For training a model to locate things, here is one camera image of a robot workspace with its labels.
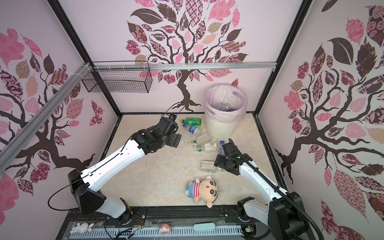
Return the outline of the clear bottle green band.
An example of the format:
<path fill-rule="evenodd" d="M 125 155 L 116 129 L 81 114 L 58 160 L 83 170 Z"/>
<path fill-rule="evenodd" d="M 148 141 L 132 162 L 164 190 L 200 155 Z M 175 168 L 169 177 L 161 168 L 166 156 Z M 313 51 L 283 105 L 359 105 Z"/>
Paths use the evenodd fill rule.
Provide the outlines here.
<path fill-rule="evenodd" d="M 210 141 L 210 140 L 211 140 L 210 134 L 209 133 L 204 133 L 204 134 L 198 136 L 196 140 L 191 141 L 190 142 L 190 147 L 194 148 L 195 146 L 199 146 L 202 143 L 204 143 L 206 141 Z"/>

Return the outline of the white bin pink liner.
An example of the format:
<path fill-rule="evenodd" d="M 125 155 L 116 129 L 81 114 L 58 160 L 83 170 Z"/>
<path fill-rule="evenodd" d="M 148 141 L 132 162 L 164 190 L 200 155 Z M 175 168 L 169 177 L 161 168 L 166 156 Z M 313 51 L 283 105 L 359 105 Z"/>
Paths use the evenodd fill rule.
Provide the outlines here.
<path fill-rule="evenodd" d="M 206 130 L 212 138 L 227 140 L 247 114 L 245 92 L 230 84 L 217 84 L 206 90 L 203 109 Z"/>

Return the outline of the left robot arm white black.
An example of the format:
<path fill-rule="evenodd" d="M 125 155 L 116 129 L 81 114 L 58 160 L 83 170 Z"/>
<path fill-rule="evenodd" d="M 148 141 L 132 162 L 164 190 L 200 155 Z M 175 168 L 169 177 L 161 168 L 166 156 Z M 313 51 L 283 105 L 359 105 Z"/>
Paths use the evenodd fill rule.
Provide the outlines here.
<path fill-rule="evenodd" d="M 84 215 L 105 214 L 121 225 L 130 222 L 133 211 L 124 199 L 115 200 L 101 189 L 112 177 L 134 161 L 156 153 L 164 146 L 177 148 L 181 135 L 177 134 L 176 115 L 161 117 L 157 125 L 134 133 L 125 144 L 110 156 L 83 171 L 68 174 L 71 193 Z"/>

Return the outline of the Pocari Sweat blue bottle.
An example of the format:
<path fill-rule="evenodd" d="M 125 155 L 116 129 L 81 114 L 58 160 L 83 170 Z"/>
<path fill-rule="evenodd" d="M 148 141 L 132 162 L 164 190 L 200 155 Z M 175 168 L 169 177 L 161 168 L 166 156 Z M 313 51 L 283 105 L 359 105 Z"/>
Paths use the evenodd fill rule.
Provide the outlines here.
<path fill-rule="evenodd" d="M 183 124 L 183 127 L 191 134 L 199 136 L 202 134 L 202 130 L 199 127 L 193 126 L 191 124 Z"/>

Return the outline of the blue label water bottle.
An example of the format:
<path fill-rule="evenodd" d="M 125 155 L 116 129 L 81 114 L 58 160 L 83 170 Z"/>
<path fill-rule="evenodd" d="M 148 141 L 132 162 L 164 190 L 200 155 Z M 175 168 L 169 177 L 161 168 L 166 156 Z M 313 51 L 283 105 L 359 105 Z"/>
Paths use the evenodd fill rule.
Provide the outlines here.
<path fill-rule="evenodd" d="M 218 153 L 219 155 L 221 156 L 226 156 L 226 153 L 224 151 L 224 144 L 225 144 L 225 141 L 220 141 L 220 146 L 219 146 L 219 150 L 218 150 Z"/>

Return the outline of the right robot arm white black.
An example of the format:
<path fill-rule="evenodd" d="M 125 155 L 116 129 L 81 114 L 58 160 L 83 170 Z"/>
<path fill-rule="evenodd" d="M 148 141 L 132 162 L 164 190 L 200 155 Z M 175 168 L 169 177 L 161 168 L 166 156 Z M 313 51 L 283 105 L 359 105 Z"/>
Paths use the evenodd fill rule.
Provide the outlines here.
<path fill-rule="evenodd" d="M 215 166 L 248 180 L 265 203 L 244 200 L 241 209 L 248 218 L 268 226 L 276 240 L 315 240 L 315 223 L 305 212 L 303 201 L 266 176 L 252 158 L 241 153 L 232 139 L 223 145 L 224 155 L 217 155 Z"/>

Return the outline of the clear bottle green cap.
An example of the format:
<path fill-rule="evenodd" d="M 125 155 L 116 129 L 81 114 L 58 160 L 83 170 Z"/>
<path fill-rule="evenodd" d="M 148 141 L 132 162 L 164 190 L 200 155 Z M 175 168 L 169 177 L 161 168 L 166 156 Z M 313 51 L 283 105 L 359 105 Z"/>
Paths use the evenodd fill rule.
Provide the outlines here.
<path fill-rule="evenodd" d="M 200 164 L 200 171 L 206 173 L 221 172 L 222 169 L 214 166 L 214 161 L 202 160 Z"/>

